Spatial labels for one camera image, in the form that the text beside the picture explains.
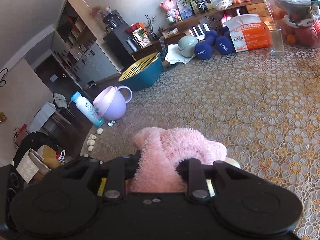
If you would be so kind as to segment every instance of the mug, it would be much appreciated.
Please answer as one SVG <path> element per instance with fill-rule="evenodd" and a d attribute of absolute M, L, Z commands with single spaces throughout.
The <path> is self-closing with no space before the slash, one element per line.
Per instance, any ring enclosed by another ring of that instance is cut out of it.
<path fill-rule="evenodd" d="M 172 16 L 169 16 L 169 17 L 167 18 L 167 21 L 168 21 L 168 23 L 170 23 L 170 24 L 174 23 L 174 19 L 173 19 Z"/>

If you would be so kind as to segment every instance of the pink plush towel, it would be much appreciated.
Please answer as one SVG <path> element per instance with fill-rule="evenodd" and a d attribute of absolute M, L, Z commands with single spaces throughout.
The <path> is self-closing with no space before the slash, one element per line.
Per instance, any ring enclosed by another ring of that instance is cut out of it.
<path fill-rule="evenodd" d="M 141 158 L 128 185 L 128 190 L 133 192 L 183 192 L 186 185 L 176 172 L 181 161 L 196 158 L 202 164 L 212 165 L 227 156 L 223 144 L 209 141 L 199 131 L 189 128 L 145 128 L 137 133 L 135 143 Z"/>

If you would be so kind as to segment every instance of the orange tissue box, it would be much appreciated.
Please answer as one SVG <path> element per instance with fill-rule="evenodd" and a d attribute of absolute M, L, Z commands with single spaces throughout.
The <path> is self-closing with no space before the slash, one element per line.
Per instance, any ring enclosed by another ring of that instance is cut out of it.
<path fill-rule="evenodd" d="M 224 23 L 230 30 L 230 36 L 236 52 L 260 49 L 269 46 L 265 23 L 257 14 L 243 14 Z"/>

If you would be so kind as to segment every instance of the book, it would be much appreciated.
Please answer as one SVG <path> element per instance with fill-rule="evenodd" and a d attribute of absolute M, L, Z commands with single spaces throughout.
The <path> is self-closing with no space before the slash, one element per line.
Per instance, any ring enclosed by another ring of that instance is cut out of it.
<path fill-rule="evenodd" d="M 185 5 L 183 3 L 183 0 L 178 0 L 177 6 L 178 6 L 180 16 L 182 19 L 190 17 L 194 14 L 191 5 L 190 4 Z"/>

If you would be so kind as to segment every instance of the lace tablecloth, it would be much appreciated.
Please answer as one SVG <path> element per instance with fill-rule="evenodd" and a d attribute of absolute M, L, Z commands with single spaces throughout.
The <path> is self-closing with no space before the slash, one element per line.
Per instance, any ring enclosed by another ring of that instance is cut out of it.
<path fill-rule="evenodd" d="M 215 55 L 163 73 L 134 93 L 124 118 L 104 125 L 90 155 L 134 153 L 132 136 L 144 127 L 198 129 L 226 145 L 242 169 L 294 192 L 303 205 L 295 232 L 319 238 L 320 50 L 285 52 L 281 59 L 268 49 Z"/>

